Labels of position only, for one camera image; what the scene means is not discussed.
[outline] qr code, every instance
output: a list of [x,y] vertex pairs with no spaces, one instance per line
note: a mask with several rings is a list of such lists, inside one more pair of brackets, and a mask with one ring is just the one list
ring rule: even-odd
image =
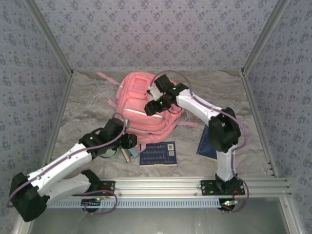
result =
[[167,145],[167,147],[168,147],[168,150],[174,150],[174,145],[173,144],[169,144],[169,145]]

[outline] mounting plate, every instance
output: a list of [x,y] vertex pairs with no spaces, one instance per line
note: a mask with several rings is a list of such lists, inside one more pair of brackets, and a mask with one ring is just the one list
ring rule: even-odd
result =
[[239,192],[239,195],[245,195],[245,188],[243,185],[243,182],[240,180],[233,181],[231,184],[233,189],[228,193],[222,193],[216,186],[215,180],[202,180],[200,182],[201,185],[201,194],[203,196],[215,196],[215,195],[238,195],[234,192],[234,190],[237,190]]

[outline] blue notebook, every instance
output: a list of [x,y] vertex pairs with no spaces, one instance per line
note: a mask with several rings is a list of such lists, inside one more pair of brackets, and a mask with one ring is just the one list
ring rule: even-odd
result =
[[198,155],[202,155],[216,160],[216,150],[210,144],[207,125],[205,125],[203,134],[201,135],[201,139],[196,153]]
[[140,153],[140,166],[176,166],[176,144],[174,141],[147,144]]

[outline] wire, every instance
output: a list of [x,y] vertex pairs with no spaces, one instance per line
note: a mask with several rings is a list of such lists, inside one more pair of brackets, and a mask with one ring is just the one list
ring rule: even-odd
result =
[[180,108],[181,108],[181,110],[179,112],[171,112],[171,111],[169,111],[169,109],[167,111],[170,112],[171,114],[179,114],[183,110],[182,107],[180,107]]
[[232,151],[231,151],[231,170],[232,170],[232,174],[233,174],[233,176],[234,176],[237,180],[242,181],[242,183],[244,184],[244,186],[246,187],[246,190],[247,190],[247,198],[246,198],[244,204],[243,204],[240,208],[238,208],[237,210],[231,211],[231,213],[236,213],[236,212],[241,211],[241,210],[247,205],[247,203],[248,203],[248,200],[249,200],[249,188],[248,188],[246,182],[245,182],[243,179],[237,177],[237,175],[236,175],[236,173],[235,173],[235,170],[234,170],[234,152],[235,152],[236,150],[242,149],[242,148],[245,147],[245,145],[247,144],[247,132],[246,132],[246,129],[245,129],[244,125],[243,125],[238,119],[236,119],[235,117],[229,115],[228,113],[225,113],[225,112],[223,112],[223,111],[221,111],[221,110],[215,109],[215,108],[213,108],[212,106],[209,106],[209,105],[203,103],[202,101],[198,100],[198,99],[194,96],[194,94],[193,94],[192,85],[191,85],[190,80],[189,80],[185,75],[183,75],[182,73],[180,73],[180,72],[178,72],[178,71],[175,71],[175,70],[165,70],[165,71],[162,71],[162,72],[158,73],[158,74],[155,75],[154,78],[152,79],[150,86],[152,86],[154,80],[155,80],[157,77],[159,77],[160,75],[163,75],[163,74],[165,74],[165,73],[168,73],[168,72],[176,73],[176,74],[180,75],[181,77],[183,77],[183,78],[187,81],[187,83],[189,84],[190,94],[191,94],[192,98],[193,98],[196,102],[198,102],[200,105],[202,105],[202,106],[208,108],[208,109],[211,110],[211,111],[215,111],[215,112],[218,112],[218,113],[220,113],[220,114],[222,114],[222,115],[224,115],[224,116],[229,117],[229,118],[232,119],[235,123],[237,123],[238,126],[239,126],[239,127],[241,128],[241,130],[243,131],[243,134],[244,134],[244,142],[243,142],[240,146],[237,146],[236,148],[232,149]]
[[108,146],[112,143],[114,143],[115,141],[117,141],[122,135],[123,133],[125,132],[126,130],[126,118],[123,114],[121,113],[114,113],[113,114],[113,118],[116,116],[116,115],[119,115],[121,118],[122,118],[122,121],[123,121],[123,128],[122,128],[122,131],[120,132],[120,134],[115,138],[115,139],[112,139],[111,141],[107,142],[107,143],[104,143],[104,144],[101,144],[101,145],[98,145],[98,146],[93,146],[93,147],[89,147],[89,148],[84,148],[84,149],[80,149],[80,150],[77,150],[77,151],[74,151],[72,152],[71,154],[68,155],[68,157],[64,157],[62,158],[61,160],[57,161],[55,164],[51,165],[50,167],[48,167],[46,170],[42,171],[39,175],[37,175],[36,177],[32,178],[31,180],[23,183],[22,185],[20,185],[17,189],[15,189],[9,196],[7,202],[6,202],[6,206],[7,207],[13,207],[12,205],[10,205],[10,201],[11,199],[16,195],[16,193],[18,193],[21,189],[23,189],[24,187],[26,187],[27,185],[29,185],[30,183],[34,182],[37,178],[40,178],[41,176],[43,176],[45,173],[47,173],[48,171],[50,171],[51,169],[55,168],[56,166],[58,166],[59,164],[61,164],[63,161],[65,161],[66,159],[68,158],[71,158],[72,156],[80,153],[80,152],[83,152],[83,151],[88,151],[88,150],[95,150],[95,149],[99,149],[99,148],[102,148],[102,147],[105,147],[105,146]]
[[114,192],[112,192],[112,191],[109,191],[109,190],[98,190],[98,191],[81,193],[81,194],[77,194],[77,195],[91,195],[91,194],[96,194],[96,193],[106,193],[106,194],[113,195],[114,198],[115,198],[115,204],[108,211],[92,213],[92,212],[88,212],[87,211],[87,206],[92,202],[92,201],[88,201],[86,204],[84,204],[84,208],[83,208],[83,210],[85,211],[86,214],[89,214],[89,215],[106,215],[106,214],[108,214],[108,213],[110,213],[110,212],[112,212],[112,211],[114,211],[116,209],[116,206],[117,206],[117,203],[118,203],[118,198],[117,198],[116,194]]

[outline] gray floral wall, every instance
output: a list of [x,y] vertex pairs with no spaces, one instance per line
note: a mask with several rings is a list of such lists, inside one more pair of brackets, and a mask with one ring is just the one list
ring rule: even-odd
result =
[[312,1],[292,0],[248,77],[280,176],[312,233]]
[[242,67],[276,0],[36,0],[73,69]]
[[11,179],[40,166],[68,76],[22,0],[0,1],[0,233]]

